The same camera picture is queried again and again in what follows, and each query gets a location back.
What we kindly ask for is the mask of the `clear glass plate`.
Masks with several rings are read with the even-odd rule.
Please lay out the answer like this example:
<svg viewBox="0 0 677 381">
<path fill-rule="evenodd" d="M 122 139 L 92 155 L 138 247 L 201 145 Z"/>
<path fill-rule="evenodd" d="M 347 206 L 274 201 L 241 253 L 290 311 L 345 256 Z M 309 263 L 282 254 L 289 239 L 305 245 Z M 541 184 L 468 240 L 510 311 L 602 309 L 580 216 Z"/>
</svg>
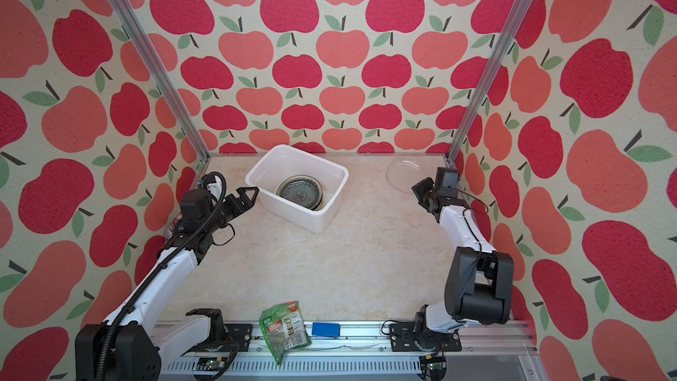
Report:
<svg viewBox="0 0 677 381">
<path fill-rule="evenodd" d="M 386 180 L 394 189 L 413 194 L 413 187 L 424 178 L 421 164 L 414 159 L 395 159 L 386 170 Z"/>
</svg>

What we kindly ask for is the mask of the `smoky translucent glass plate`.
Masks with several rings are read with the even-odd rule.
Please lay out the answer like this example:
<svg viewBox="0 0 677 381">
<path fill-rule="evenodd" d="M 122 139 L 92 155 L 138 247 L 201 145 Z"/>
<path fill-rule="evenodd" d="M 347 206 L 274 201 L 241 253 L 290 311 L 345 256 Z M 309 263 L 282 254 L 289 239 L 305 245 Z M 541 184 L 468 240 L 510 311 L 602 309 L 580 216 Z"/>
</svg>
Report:
<svg viewBox="0 0 677 381">
<path fill-rule="evenodd" d="M 311 176 L 291 176 L 280 184 L 277 195 L 298 206 L 317 211 L 322 206 L 324 190 L 321 183 Z"/>
</svg>

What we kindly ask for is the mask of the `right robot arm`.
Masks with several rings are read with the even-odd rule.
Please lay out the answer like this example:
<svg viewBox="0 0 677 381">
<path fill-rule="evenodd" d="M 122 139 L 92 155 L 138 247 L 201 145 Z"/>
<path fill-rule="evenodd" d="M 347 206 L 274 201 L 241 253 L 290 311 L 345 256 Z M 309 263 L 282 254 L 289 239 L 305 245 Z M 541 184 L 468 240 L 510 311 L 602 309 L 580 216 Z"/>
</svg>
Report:
<svg viewBox="0 0 677 381">
<path fill-rule="evenodd" d="M 439 351 L 462 326 L 503 325 L 511 315 L 514 261 L 481 233 L 458 181 L 458 171 L 439 167 L 434 178 L 412 187 L 454 248 L 443 299 L 423 306 L 414 319 L 414 341 L 423 351 Z"/>
</svg>

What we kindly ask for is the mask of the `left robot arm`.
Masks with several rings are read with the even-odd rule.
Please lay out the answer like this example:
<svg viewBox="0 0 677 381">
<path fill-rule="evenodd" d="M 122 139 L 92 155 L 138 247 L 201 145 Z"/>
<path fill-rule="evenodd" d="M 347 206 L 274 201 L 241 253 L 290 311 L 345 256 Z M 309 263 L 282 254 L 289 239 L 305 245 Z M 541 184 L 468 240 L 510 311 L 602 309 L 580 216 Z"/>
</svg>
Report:
<svg viewBox="0 0 677 381">
<path fill-rule="evenodd" d="M 257 187 L 226 192 L 224 178 L 210 173 L 183 195 L 181 215 L 158 262 L 130 296 L 99 324 L 84 326 L 75 340 L 78 380 L 157 380 L 162 370 L 190 351 L 228 346 L 218 374 L 234 361 L 239 344 L 220 310 L 194 309 L 177 325 L 155 328 L 160 315 L 214 245 L 213 234 L 257 203 Z"/>
</svg>

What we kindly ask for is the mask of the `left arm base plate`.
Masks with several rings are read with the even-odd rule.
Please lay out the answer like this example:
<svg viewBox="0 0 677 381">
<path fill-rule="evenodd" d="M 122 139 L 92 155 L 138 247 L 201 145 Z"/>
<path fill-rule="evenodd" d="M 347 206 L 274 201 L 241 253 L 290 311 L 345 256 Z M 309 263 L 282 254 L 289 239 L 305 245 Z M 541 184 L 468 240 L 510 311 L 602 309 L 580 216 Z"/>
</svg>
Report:
<svg viewBox="0 0 677 381">
<path fill-rule="evenodd" d="M 206 340 L 191 347 L 188 352 L 203 352 L 218 349 L 229 352 L 234 345 L 238 352 L 248 352 L 252 338 L 253 324 L 225 324 L 221 330 L 210 333 Z"/>
</svg>

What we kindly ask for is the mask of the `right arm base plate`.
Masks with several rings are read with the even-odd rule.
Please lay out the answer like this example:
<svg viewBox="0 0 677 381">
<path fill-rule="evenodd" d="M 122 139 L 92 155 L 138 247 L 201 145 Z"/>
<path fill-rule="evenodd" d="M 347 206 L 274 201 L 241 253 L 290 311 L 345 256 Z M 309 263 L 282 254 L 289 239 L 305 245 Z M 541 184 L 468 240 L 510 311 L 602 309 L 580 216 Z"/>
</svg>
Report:
<svg viewBox="0 0 677 381">
<path fill-rule="evenodd" d="M 417 326 L 414 321 L 386 320 L 381 326 L 381 333 L 391 342 L 393 352 L 435 354 L 462 350 L 457 332 L 432 332 L 426 326 Z"/>
</svg>

